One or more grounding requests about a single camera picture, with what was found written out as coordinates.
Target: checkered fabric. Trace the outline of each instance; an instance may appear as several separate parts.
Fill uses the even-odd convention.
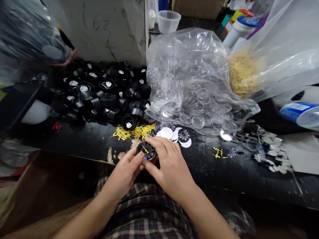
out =
[[[104,165],[97,195],[115,166]],[[197,233],[184,210],[157,184],[134,183],[120,201],[101,238],[195,239]]]

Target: white bottle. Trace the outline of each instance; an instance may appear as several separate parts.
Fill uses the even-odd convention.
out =
[[[295,124],[319,132],[319,105],[304,101],[293,101],[286,104],[280,115]]]

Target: yellow clock hand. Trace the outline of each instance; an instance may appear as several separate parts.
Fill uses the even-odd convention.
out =
[[[142,147],[145,149],[145,152],[146,153],[149,153],[149,151],[142,145]]]

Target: right hand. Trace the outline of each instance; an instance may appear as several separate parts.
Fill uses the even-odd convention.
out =
[[[197,185],[189,172],[179,144],[157,136],[147,137],[145,141],[155,148],[159,157],[160,169],[149,161],[143,161],[142,165],[162,189],[178,204],[181,204]]]

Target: clock face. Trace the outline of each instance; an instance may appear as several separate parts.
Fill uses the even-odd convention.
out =
[[[155,149],[147,142],[142,142],[137,146],[137,153],[140,151],[144,153],[144,160],[147,161],[151,161],[156,156]]]

